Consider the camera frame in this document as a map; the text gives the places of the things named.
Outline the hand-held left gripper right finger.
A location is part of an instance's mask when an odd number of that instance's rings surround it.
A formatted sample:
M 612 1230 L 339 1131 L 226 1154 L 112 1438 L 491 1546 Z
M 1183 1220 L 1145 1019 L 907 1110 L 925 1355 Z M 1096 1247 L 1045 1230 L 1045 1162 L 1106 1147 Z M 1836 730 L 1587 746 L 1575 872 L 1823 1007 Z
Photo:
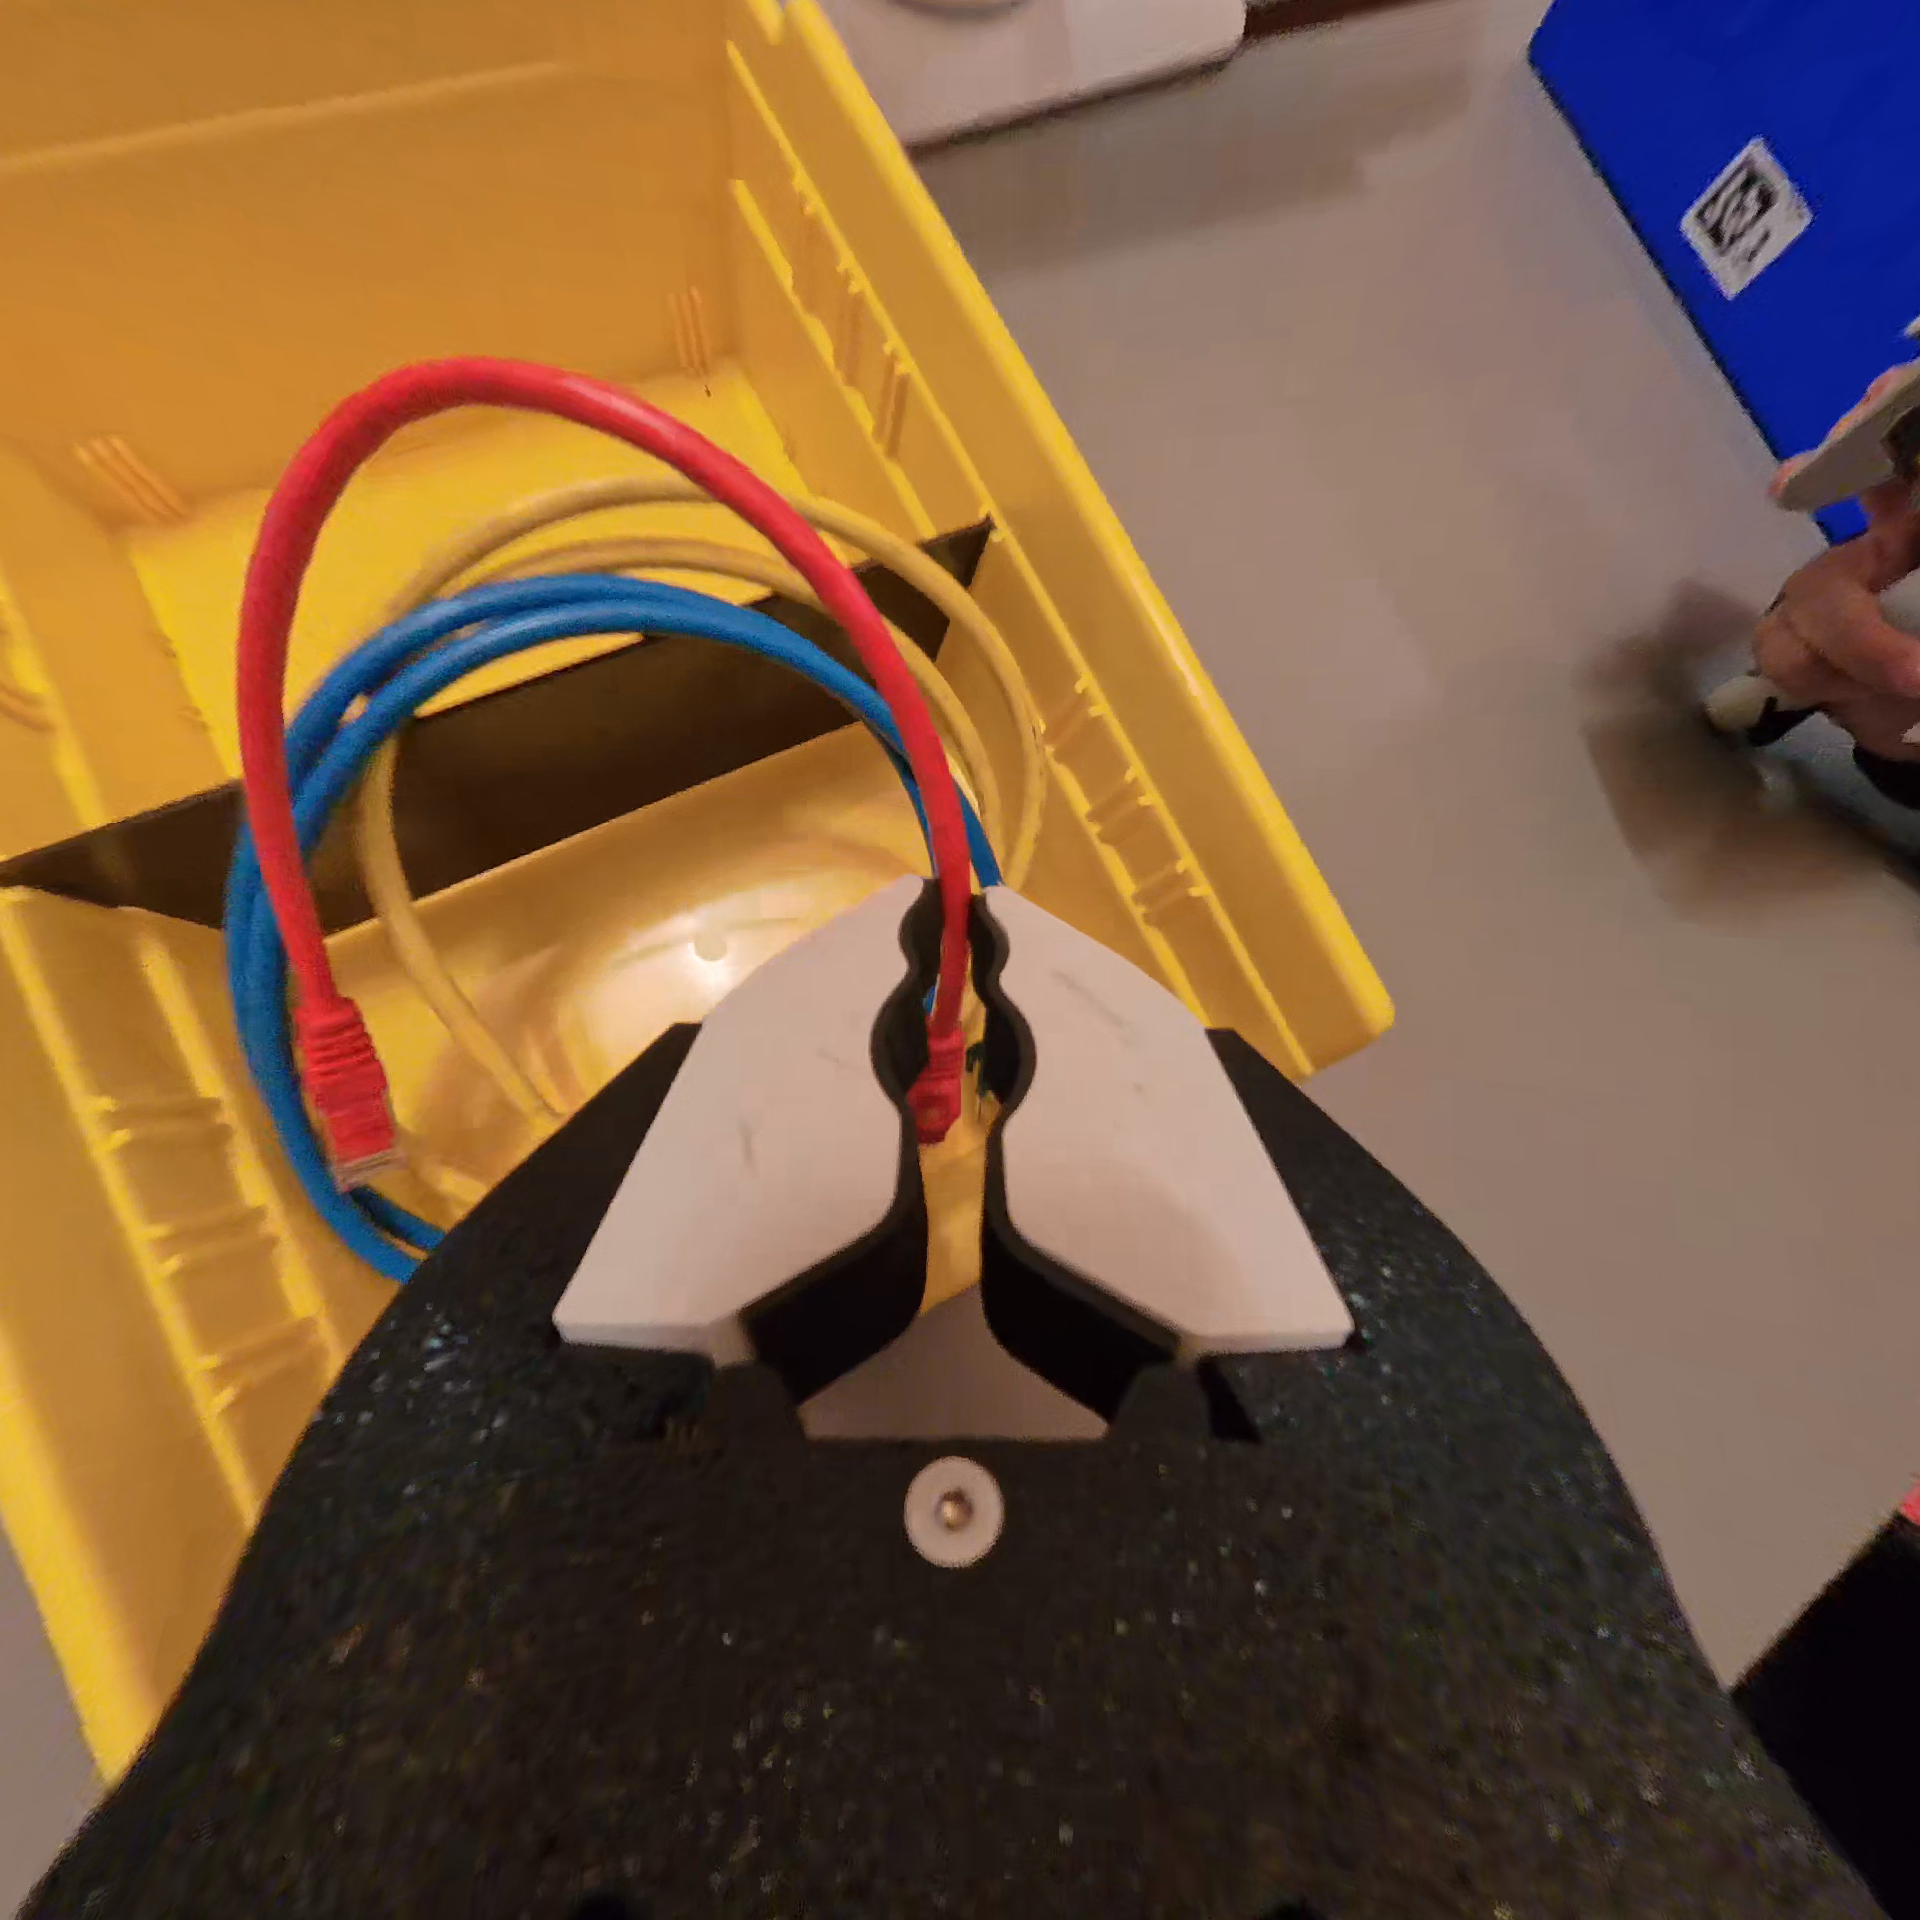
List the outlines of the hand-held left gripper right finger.
M 975 902 L 972 970 L 979 1295 L 1012 1359 L 1113 1424 L 1145 1374 L 1353 1340 L 1258 1130 L 1283 1088 L 1258 1048 L 1009 885 Z

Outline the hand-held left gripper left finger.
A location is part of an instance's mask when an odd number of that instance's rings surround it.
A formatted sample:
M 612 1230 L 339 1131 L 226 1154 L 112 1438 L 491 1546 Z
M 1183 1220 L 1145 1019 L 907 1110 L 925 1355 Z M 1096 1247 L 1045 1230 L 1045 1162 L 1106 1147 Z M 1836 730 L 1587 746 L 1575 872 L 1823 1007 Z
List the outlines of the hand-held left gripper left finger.
M 924 892 L 877 888 L 700 1021 L 554 1310 L 568 1344 L 754 1362 L 810 1402 L 913 1326 Z

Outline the yellow plastic bin with divider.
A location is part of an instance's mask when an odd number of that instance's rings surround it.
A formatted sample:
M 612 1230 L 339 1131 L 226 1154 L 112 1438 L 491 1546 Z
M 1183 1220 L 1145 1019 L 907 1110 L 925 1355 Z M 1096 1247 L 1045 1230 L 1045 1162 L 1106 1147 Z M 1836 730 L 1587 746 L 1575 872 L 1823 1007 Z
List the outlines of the yellow plastic bin with divider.
M 4 861 L 237 776 L 284 467 L 391 367 L 608 378 L 921 544 L 1015 885 L 1292 1077 L 1386 986 L 816 4 L 4 4 Z M 844 727 L 417 895 L 564 1115 L 925 870 Z M 4 886 L 4 1526 L 106 1783 L 393 1295 L 306 1204 L 219 927 Z

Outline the grey desk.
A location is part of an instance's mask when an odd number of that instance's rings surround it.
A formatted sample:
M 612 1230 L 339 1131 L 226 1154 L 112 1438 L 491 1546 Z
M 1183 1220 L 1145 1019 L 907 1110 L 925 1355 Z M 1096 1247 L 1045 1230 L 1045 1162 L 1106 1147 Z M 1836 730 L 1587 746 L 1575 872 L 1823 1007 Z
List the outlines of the grey desk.
M 967 1119 L 810 1432 L 568 1347 L 714 1003 L 541 1150 L 339 822 L 452 1246 L 27 1916 L 1875 1916 L 1721 1682 L 1915 1480 L 1915 886 L 1693 717 L 1817 538 L 1509 20 L 907 159 L 1392 1000 L 1244 1038 L 1352 1342 L 1101 1432 L 981 1326 Z

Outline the person's right hand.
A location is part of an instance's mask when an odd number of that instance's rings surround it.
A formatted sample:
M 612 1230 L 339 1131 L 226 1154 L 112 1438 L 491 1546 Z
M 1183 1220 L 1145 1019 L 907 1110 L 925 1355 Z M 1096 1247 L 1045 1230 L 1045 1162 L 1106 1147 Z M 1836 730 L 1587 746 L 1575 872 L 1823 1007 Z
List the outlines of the person's right hand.
M 1915 760 L 1917 639 L 1883 602 L 1915 575 L 1917 509 L 1900 483 L 1861 506 L 1861 538 L 1799 566 L 1764 613 L 1756 667 L 1788 707 L 1825 712 L 1877 757 Z

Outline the blue plastic bin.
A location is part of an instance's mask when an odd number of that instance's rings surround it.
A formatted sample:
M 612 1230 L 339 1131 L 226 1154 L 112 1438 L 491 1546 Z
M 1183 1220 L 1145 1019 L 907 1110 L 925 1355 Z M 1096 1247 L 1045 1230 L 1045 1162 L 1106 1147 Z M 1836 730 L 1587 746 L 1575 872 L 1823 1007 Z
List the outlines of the blue plastic bin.
M 1915 3 L 1559 3 L 1528 61 L 1768 451 L 1913 357 Z

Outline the black bin divider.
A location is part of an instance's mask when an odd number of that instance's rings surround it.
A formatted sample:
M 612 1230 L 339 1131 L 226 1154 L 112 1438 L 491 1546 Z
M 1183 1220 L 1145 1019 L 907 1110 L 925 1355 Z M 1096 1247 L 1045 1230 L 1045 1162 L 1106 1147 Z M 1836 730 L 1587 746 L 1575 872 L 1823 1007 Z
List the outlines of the black bin divider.
M 400 861 L 417 895 L 435 895 L 848 727 L 866 734 L 776 663 L 711 639 L 627 639 L 409 727 Z M 226 781 L 15 855 L 2 882 L 219 927 L 242 824 Z

